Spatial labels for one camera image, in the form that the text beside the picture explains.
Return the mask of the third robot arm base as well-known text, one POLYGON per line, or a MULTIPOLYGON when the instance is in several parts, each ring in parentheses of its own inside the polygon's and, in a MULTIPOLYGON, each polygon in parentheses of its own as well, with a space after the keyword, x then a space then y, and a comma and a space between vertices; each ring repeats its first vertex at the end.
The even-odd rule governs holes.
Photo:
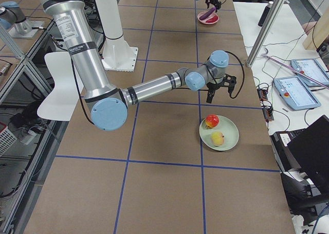
POLYGON ((44 29, 44 22, 31 21, 14 1, 1 3, 1 26, 12 38, 32 39, 38 30, 44 29))

